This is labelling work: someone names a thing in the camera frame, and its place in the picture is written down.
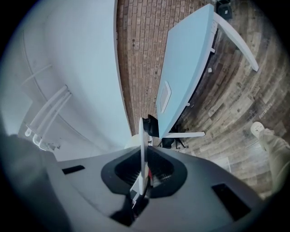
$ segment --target wooden floor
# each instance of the wooden floor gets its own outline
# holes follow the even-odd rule
[[[155,2],[157,9],[159,5],[161,6],[161,17],[162,9],[166,8],[164,18],[169,21],[168,27],[162,29],[160,39],[163,44],[164,35],[167,36],[168,30],[173,26],[172,23],[170,24],[173,12],[175,13],[174,24],[209,1],[119,1],[118,58],[125,104],[133,134],[137,131],[136,125],[140,116],[146,117],[148,113],[156,115],[155,99],[164,52],[162,49],[158,50],[159,41],[157,41],[156,53],[153,53],[154,49],[150,51],[150,48],[149,50],[138,49],[137,55],[136,50],[132,52],[132,48],[135,48],[135,45],[132,47],[135,39],[132,41],[131,34],[134,20],[128,20],[130,11],[126,10],[126,7],[130,8],[131,5],[133,9],[136,5],[138,15],[138,3],[142,4],[141,7],[146,5],[148,12],[148,4],[152,7]],[[259,64],[259,71],[253,71],[237,47],[221,31],[218,32],[215,43],[216,53],[208,64],[208,68],[212,68],[213,72],[205,73],[190,102],[191,106],[184,110],[178,121],[183,128],[190,131],[205,131],[206,136],[183,139],[189,148],[181,149],[180,152],[216,162],[251,186],[262,197],[266,197],[270,195],[272,185],[268,154],[251,134],[250,126],[254,121],[260,121],[265,127],[274,130],[277,135],[288,142],[290,141],[289,58],[271,23],[252,2],[232,0],[231,7],[233,19],[229,20],[229,23],[250,47]],[[156,10],[151,11],[150,17],[152,14],[156,14],[154,15],[156,19],[160,17]],[[140,61],[140,56],[149,57],[148,52],[159,57],[158,62],[161,60],[156,75],[154,65],[153,72],[150,72],[151,69],[147,72],[145,68],[145,72],[141,72],[142,75],[136,75],[136,63],[133,68],[131,61],[133,59]]]

